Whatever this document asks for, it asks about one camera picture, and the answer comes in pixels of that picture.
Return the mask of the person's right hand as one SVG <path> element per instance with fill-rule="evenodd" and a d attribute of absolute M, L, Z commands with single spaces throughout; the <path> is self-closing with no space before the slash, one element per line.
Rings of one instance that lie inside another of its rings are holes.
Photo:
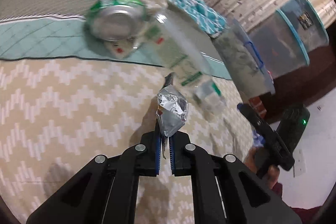
<path fill-rule="evenodd" d="M 252 147 L 249 151 L 247 156 L 244 159 L 244 164 L 253 172 L 257 172 L 257 167 L 255 165 L 255 155 L 259 148 Z M 268 169 L 268 173 L 265 175 L 266 184 L 270 189 L 272 189 L 276 183 L 278 182 L 278 178 L 280 176 L 280 170 L 278 167 L 271 165 Z"/>

